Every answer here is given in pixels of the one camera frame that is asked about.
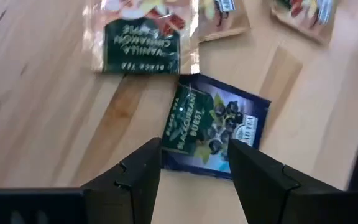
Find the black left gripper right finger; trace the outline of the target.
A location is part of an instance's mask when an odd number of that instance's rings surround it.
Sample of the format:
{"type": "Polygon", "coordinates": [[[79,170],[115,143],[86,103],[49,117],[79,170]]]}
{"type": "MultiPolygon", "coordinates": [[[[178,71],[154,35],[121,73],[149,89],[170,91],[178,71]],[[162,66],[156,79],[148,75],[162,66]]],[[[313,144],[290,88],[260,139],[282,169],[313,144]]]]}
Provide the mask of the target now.
{"type": "Polygon", "coordinates": [[[339,190],[237,139],[228,158],[248,223],[358,224],[358,191],[339,190]]]}

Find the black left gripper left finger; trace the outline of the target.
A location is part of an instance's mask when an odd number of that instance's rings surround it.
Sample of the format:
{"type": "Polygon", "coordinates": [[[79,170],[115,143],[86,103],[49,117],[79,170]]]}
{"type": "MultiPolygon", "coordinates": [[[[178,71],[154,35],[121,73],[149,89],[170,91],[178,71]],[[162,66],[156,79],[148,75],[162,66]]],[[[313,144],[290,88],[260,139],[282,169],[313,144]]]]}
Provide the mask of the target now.
{"type": "Polygon", "coordinates": [[[0,223],[150,223],[160,182],[152,138],[80,187],[0,189],[0,223]]]}

